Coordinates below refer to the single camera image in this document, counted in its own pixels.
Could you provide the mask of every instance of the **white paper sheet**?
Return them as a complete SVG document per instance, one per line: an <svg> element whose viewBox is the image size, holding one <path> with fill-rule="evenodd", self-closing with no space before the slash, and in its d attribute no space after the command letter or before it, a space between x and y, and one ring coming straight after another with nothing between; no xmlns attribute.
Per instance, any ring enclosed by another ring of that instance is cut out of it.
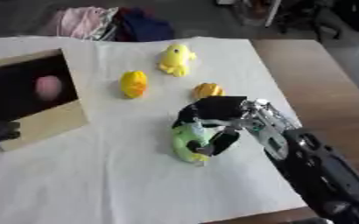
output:
<svg viewBox="0 0 359 224"><path fill-rule="evenodd" d="M296 120L248 40L177 40L198 56L183 78L156 68L172 42L0 38L0 58L62 47L90 122L0 152L0 224L197 223L305 205L246 131L206 167L172 154L172 122L202 82L268 99ZM129 70L148 75L142 98L119 92L117 81Z"/></svg>

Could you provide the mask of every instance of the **yellow toy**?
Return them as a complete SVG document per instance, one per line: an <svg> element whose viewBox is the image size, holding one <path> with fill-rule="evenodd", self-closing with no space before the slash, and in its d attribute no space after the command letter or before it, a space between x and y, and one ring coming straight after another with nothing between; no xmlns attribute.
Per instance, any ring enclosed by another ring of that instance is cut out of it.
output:
<svg viewBox="0 0 359 224"><path fill-rule="evenodd" d="M142 71L124 73L120 80L121 90L130 98L141 96L147 84L147 76Z"/></svg>
<svg viewBox="0 0 359 224"><path fill-rule="evenodd" d="M208 97L210 95L225 95L224 90L215 83L202 83L194 88L194 99Z"/></svg>
<svg viewBox="0 0 359 224"><path fill-rule="evenodd" d="M190 52L185 45L170 45L164 52L159 68L176 77L185 76L189 72L187 62L196 59L196 54Z"/></svg>

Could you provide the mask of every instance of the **yellow octopus toy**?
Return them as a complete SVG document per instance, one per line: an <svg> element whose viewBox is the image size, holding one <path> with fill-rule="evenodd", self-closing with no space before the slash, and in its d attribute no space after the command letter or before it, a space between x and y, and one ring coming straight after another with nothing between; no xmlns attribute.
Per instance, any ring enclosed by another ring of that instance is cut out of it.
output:
<svg viewBox="0 0 359 224"><path fill-rule="evenodd" d="M164 52L158 66L161 70L176 77L185 76L189 73L187 62L196 59L196 54L190 52L185 45L170 45Z"/></svg>

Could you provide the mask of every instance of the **cardboard box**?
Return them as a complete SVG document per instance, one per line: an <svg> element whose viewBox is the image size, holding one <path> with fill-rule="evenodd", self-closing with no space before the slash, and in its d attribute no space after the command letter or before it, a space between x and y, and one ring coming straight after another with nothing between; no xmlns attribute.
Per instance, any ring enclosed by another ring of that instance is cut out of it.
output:
<svg viewBox="0 0 359 224"><path fill-rule="evenodd" d="M53 75L61 91L52 101L39 98L37 78ZM0 121L20 122L21 137L1 143L14 150L88 123L72 74L60 49L0 59Z"/></svg>

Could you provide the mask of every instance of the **wooden table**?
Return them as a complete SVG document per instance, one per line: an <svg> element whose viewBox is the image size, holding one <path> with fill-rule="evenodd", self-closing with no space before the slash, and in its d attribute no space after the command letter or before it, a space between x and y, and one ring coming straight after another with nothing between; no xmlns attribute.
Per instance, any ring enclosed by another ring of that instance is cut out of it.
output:
<svg viewBox="0 0 359 224"><path fill-rule="evenodd" d="M302 124L339 149L359 171L359 89L324 47L314 40L254 40L252 44ZM272 224L313 216L303 207L212 223Z"/></svg>

